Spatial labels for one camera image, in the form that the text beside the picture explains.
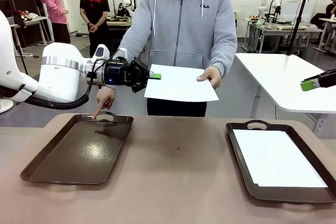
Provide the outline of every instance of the person's hand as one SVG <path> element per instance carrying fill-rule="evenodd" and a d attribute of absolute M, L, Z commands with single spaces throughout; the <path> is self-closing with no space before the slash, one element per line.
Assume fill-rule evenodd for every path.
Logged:
<path fill-rule="evenodd" d="M 98 107 L 93 114 L 93 119 L 97 117 L 99 112 L 103 109 L 108 109 L 110 110 L 112 107 L 112 104 L 116 98 L 116 91 L 114 89 L 110 89 L 108 87 L 102 87 L 100 90 L 98 90 L 97 93 L 97 102 L 98 102 Z"/>
<path fill-rule="evenodd" d="M 198 81 L 209 80 L 214 89 L 219 88 L 220 81 L 222 80 L 221 72 L 218 68 L 210 66 L 205 69 L 204 73 L 197 78 Z"/>
<path fill-rule="evenodd" d="M 98 27 L 90 23 L 90 33 L 95 33 L 98 30 Z"/>

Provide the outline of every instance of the hoodie zipper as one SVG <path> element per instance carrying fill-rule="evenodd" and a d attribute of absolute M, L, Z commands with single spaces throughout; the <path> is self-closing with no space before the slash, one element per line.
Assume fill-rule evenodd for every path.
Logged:
<path fill-rule="evenodd" d="M 174 54 L 174 63 L 173 66 L 176 65 L 176 59 L 177 59 L 177 49 L 178 49 L 178 43 L 179 43 L 179 38 L 180 38 L 180 29 L 181 29 L 181 17 L 182 17 L 182 8 L 183 8 L 183 0 L 180 2 L 180 17 L 178 21 L 178 29 L 177 29 L 177 39 L 176 39 L 176 47 L 175 47 L 175 54 Z"/>

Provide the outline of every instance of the person in pink hoodie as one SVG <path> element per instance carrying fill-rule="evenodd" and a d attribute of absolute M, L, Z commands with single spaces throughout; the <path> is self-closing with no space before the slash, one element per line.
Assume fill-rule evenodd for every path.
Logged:
<path fill-rule="evenodd" d="M 68 30 L 68 19 L 66 14 L 69 13 L 63 9 L 61 0 L 41 0 L 46 4 L 52 30 L 54 32 L 55 42 L 70 43 L 70 36 Z"/>

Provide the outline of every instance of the man in gray hoodie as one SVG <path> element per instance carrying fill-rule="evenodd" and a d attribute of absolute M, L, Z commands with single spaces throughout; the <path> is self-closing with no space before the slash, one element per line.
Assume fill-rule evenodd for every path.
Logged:
<path fill-rule="evenodd" d="M 197 80 L 209 79 L 216 89 L 237 50 L 231 1 L 141 0 L 120 45 L 129 61 L 142 52 L 149 37 L 149 65 L 203 68 Z M 107 87 L 98 92 L 95 116 L 111 108 L 115 92 Z M 147 109 L 148 115 L 205 116 L 206 103 L 148 99 Z"/>

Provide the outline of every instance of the tray with white paper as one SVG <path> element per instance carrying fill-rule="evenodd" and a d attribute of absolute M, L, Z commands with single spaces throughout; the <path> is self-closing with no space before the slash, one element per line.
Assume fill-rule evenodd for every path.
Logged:
<path fill-rule="evenodd" d="M 251 128 L 255 123 L 263 127 Z M 251 196 L 289 204 L 336 202 L 335 179 L 291 126 L 252 120 L 226 128 Z"/>

